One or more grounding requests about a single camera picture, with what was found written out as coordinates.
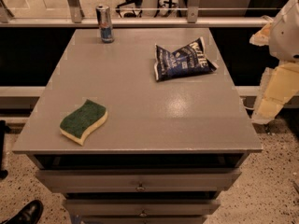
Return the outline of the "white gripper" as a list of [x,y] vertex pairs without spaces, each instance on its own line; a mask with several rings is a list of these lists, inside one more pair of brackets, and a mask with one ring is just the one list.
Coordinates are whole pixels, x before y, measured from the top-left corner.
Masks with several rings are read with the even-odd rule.
[[283,106],[299,92],[299,0],[289,0],[273,19],[251,36],[255,46],[268,46],[281,61],[274,69],[266,67],[260,82],[251,121],[268,124]]

